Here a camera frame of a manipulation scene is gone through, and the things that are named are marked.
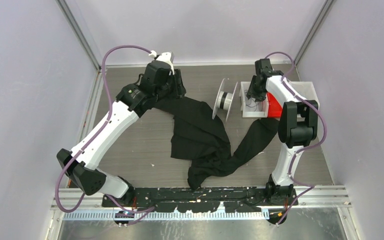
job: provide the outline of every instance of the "white disk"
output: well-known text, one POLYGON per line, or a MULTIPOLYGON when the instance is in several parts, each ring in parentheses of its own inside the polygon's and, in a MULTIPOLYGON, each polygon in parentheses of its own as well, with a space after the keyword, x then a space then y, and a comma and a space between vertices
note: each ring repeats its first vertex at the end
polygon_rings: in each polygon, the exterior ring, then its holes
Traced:
POLYGON ((217 99, 219 99, 219 95, 225 87, 225 79, 226 78, 223 78, 223 80, 221 80, 221 84, 220 84, 220 87, 218 88, 217 96, 215 97, 214 108, 212 109, 212 119, 216 117, 217 111, 219 110, 219 107, 217 106, 217 99))
POLYGON ((230 106, 229 106, 229 110, 227 110, 226 122, 228 121, 229 114, 231 113, 231 108, 232 108, 232 105, 233 105, 233 98, 235 97, 235 93, 236 93, 236 88, 237 87, 238 87, 238 82, 236 82, 236 85, 234 86, 234 90, 233 90, 233 94, 232 94, 232 100, 231 100, 231 103, 230 103, 230 106))

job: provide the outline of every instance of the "black mounting plate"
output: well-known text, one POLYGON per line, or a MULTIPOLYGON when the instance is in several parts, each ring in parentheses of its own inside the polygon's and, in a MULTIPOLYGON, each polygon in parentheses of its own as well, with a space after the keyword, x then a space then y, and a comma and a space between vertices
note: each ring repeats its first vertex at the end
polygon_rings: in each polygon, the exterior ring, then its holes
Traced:
MULTIPOLYGON (((286 198, 271 197, 267 200, 264 188, 256 186, 244 187, 202 187, 192 190, 188 187, 137 187, 134 189, 136 207, 145 209, 154 206, 160 213, 172 213, 177 209, 180 213, 190 210, 193 213, 214 212, 223 202, 226 213, 252 213, 261 212, 257 206, 279 206, 284 208, 286 198)), ((292 203, 296 196, 292 190, 287 202, 292 203)), ((109 198, 103 197, 104 208, 117 207, 109 198)))

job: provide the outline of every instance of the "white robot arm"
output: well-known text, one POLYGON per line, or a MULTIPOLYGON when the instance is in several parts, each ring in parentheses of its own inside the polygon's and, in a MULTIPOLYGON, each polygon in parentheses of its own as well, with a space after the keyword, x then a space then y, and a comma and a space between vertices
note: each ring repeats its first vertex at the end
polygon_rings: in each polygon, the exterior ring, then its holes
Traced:
POLYGON ((315 100, 308 100, 300 95, 282 77, 281 71, 273 70, 268 58, 255 62, 256 75, 253 76, 249 86, 247 97, 255 101, 263 101, 266 93, 271 93, 282 106, 282 114, 279 120, 278 136, 282 142, 277 165, 266 184, 266 195, 279 197, 291 196, 295 170, 302 155, 304 147, 317 137, 318 116, 303 102, 297 99, 307 100, 316 109, 319 108, 315 100))
POLYGON ((66 175, 86 195, 99 192, 121 198, 131 187, 126 180, 100 170, 98 165, 116 139, 147 110, 153 108, 157 101, 164 98, 182 98, 185 95, 181 72, 173 68, 172 62, 171 52, 156 56, 155 60, 146 66, 144 74, 139 75, 137 83, 122 88, 112 103, 112 116, 109 120, 107 113, 71 150, 61 149, 58 152, 57 159, 63 168, 75 153, 82 152, 70 165, 66 175), (108 123, 100 134, 82 150, 85 143, 91 140, 106 122, 108 123))

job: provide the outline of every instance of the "white wall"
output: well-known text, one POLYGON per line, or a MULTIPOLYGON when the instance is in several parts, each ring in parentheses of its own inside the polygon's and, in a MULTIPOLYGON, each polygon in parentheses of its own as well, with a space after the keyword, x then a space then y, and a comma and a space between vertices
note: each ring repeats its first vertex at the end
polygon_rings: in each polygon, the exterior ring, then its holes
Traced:
MULTIPOLYGON (((295 56, 324 0, 67 0, 98 59, 112 47, 172 51, 176 63, 253 63, 284 51, 295 56)), ((110 65, 149 62, 138 50, 110 65)), ((281 55, 277 61, 286 60, 281 55)))
POLYGON ((0 240, 38 240, 96 71, 54 0, 0 1, 0 240))
POLYGON ((384 239, 384 0, 336 1, 298 69, 327 120, 334 180, 365 239, 384 239))

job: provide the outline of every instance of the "white spool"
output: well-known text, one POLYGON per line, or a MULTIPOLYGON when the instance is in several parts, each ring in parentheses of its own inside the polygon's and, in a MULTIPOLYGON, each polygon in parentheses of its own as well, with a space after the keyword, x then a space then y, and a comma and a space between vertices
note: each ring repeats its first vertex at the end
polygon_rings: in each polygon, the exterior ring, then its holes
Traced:
POLYGON ((223 109, 227 111, 227 122, 232 108, 233 97, 235 96, 236 88, 238 87, 238 82, 236 82, 236 85, 234 86, 233 93, 230 93, 223 91, 225 87, 225 80, 226 78, 221 81, 220 88, 218 89, 217 97, 215 98, 214 108, 212 110, 212 119, 216 117, 217 111, 219 109, 223 109))

